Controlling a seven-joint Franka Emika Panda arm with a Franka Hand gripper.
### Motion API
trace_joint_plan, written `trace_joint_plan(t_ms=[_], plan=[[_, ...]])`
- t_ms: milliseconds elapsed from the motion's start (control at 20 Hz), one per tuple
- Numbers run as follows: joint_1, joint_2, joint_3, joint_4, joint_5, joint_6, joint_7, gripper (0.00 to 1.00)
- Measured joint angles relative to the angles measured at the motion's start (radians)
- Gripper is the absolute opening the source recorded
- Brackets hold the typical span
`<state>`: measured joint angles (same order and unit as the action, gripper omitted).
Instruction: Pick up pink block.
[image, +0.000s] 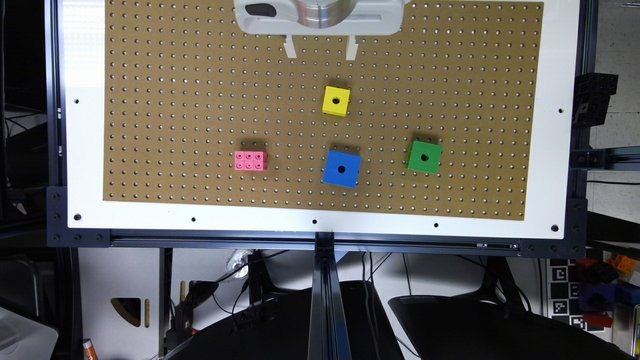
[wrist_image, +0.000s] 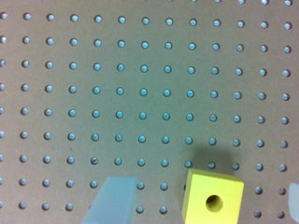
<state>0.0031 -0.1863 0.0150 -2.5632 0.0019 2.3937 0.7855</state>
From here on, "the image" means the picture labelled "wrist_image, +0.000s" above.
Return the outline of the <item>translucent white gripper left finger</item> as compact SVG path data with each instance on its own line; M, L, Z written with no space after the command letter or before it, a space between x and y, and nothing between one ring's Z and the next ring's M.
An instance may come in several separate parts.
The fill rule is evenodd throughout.
M81 224L135 224L135 185L135 177L108 177Z

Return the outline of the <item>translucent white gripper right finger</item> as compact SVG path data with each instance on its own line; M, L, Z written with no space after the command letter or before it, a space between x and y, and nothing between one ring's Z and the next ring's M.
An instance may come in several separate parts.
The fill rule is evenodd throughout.
M299 223L299 184L291 183L289 186L288 206L291 218Z

